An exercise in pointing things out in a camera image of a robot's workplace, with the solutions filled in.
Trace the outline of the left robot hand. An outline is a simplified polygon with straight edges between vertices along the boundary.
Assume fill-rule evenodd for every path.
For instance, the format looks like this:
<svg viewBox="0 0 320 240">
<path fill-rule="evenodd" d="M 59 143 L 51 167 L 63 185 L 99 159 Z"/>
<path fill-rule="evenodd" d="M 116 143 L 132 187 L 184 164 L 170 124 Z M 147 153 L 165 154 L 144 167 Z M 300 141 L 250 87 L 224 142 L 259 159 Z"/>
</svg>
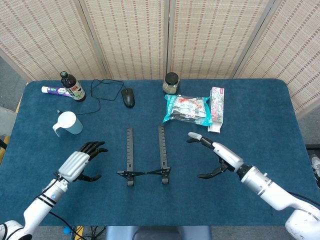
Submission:
<svg viewBox="0 0 320 240">
<path fill-rule="evenodd" d="M 79 150 L 73 152 L 55 173 L 58 180 L 66 180 L 68 183 L 75 181 L 95 182 L 101 175 L 87 176 L 84 169 L 87 164 L 99 153 L 106 153 L 106 148 L 100 147 L 105 141 L 90 141 L 85 143 Z"/>
</svg>

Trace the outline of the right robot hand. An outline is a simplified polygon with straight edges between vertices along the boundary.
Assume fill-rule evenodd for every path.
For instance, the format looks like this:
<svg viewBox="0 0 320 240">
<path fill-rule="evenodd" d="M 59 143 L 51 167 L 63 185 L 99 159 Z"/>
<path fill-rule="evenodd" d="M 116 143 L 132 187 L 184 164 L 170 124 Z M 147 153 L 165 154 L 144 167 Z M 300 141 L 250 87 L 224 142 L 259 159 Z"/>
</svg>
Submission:
<svg viewBox="0 0 320 240">
<path fill-rule="evenodd" d="M 214 142 L 207 137 L 202 136 L 201 134 L 195 132 L 189 132 L 187 143 L 201 143 L 203 146 L 213 150 L 213 152 L 218 156 L 220 166 L 214 169 L 210 173 L 200 173 L 197 175 L 201 179 L 211 179 L 226 170 L 231 172 L 237 172 L 239 168 L 244 164 L 244 160 L 231 151 L 229 148 L 224 146 L 221 143 Z"/>
</svg>

